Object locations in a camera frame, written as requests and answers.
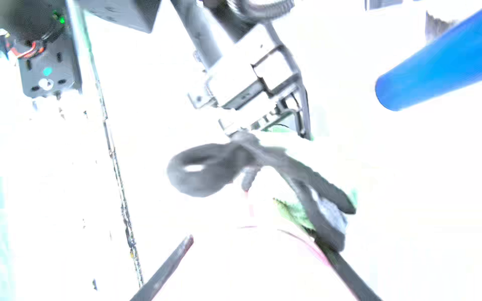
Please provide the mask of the dark blue thermos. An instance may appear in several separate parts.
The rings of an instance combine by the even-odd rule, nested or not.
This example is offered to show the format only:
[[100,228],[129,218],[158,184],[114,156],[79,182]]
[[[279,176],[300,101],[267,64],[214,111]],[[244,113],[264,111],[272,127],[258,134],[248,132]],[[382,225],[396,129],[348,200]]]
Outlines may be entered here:
[[400,111],[481,82],[481,11],[379,76],[375,95]]

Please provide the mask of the pink thermos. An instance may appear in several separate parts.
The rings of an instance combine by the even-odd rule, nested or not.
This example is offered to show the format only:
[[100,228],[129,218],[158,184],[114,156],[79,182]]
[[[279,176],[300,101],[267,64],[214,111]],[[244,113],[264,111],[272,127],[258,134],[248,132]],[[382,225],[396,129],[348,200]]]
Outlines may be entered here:
[[197,234],[156,300],[355,300],[304,230],[253,191],[227,226]]

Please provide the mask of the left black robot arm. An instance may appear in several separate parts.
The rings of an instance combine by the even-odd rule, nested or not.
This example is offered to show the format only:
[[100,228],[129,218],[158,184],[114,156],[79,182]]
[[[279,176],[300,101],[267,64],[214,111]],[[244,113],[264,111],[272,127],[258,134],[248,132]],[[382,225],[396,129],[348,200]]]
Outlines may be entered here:
[[[90,14],[110,23],[152,33],[161,1],[78,1]],[[259,23],[287,15],[294,1],[172,1],[199,61],[210,69],[226,48]]]

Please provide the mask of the green microfiber cloth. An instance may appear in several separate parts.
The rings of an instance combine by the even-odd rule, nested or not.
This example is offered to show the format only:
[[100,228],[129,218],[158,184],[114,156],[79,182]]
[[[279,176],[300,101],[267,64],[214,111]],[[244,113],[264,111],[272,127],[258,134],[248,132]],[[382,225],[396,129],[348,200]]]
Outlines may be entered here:
[[241,173],[250,189],[257,173],[273,168],[293,190],[319,240],[332,250],[345,249],[345,214],[355,205],[339,187],[280,147],[264,146],[253,132],[235,133],[226,144],[204,144],[171,158],[167,175],[181,193],[206,198],[218,193]]

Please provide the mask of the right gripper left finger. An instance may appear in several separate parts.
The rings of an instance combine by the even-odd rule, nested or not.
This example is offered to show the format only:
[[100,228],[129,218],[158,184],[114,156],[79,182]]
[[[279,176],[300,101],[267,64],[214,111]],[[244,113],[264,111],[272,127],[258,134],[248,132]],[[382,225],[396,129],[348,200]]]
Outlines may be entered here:
[[180,263],[194,244],[192,235],[188,235],[176,247],[171,255],[158,268],[156,273],[138,290],[131,301],[152,301],[179,267]]

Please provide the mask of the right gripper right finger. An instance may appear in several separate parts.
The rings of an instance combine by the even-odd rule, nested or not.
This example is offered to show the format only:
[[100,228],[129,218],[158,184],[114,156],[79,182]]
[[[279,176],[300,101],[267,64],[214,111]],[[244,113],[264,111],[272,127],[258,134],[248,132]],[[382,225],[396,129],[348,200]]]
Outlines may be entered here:
[[357,300],[382,301],[337,251],[320,240],[316,240],[316,244],[327,257],[334,271],[342,281],[345,282]]

